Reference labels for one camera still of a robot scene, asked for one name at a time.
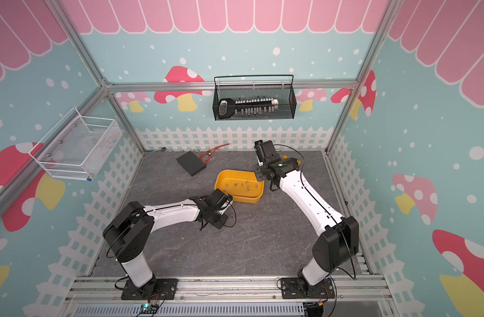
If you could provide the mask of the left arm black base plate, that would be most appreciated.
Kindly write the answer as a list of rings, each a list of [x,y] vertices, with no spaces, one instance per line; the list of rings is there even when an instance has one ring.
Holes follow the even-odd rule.
[[[174,300],[178,279],[156,279],[153,277],[143,286],[137,287],[128,279],[121,289],[123,301]]]

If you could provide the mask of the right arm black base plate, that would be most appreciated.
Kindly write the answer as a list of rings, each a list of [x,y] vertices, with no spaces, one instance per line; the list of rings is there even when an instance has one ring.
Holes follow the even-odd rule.
[[[334,286],[331,279],[324,279],[317,285],[309,285],[301,277],[282,277],[276,282],[283,299],[333,299]]]

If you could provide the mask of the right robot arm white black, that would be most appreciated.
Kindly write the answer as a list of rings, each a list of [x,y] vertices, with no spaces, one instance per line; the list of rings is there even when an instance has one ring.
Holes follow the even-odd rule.
[[[271,190],[279,189],[287,194],[318,236],[312,248],[312,259],[299,273],[306,285],[320,284],[358,253],[359,223],[353,216],[343,216],[319,195],[303,175],[297,159],[280,155],[258,157],[255,175],[268,180]]]

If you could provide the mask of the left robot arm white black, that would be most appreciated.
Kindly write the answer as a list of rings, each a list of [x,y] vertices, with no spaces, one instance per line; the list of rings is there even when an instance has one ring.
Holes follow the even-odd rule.
[[[196,221],[202,228],[212,225],[222,229],[228,221],[226,210],[232,202],[230,194],[219,190],[161,206],[130,202],[103,231],[102,236],[109,245],[107,252],[113,253],[136,289],[149,295],[148,288],[156,285],[155,275],[144,256],[150,234],[178,223]]]

